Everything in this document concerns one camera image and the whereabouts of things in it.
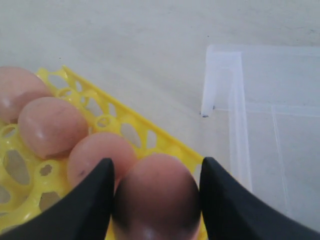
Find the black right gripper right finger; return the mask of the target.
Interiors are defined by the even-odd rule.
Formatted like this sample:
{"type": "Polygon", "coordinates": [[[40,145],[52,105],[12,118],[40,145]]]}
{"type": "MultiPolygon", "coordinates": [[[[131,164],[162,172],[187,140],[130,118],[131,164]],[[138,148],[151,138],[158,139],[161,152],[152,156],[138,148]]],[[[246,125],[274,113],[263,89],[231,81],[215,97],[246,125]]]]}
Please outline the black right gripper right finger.
{"type": "Polygon", "coordinates": [[[199,183],[210,240],[318,240],[312,230],[274,210],[237,182],[214,158],[205,157],[199,183]]]}

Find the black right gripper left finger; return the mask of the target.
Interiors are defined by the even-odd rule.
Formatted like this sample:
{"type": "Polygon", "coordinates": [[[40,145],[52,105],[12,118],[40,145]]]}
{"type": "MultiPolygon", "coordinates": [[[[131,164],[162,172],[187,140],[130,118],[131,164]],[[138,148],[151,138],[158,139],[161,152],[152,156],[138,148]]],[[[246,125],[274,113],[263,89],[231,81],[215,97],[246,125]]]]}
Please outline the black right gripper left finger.
{"type": "Polygon", "coordinates": [[[103,240],[114,197],[114,165],[104,158],[63,199],[2,234],[2,240],[103,240]]]}

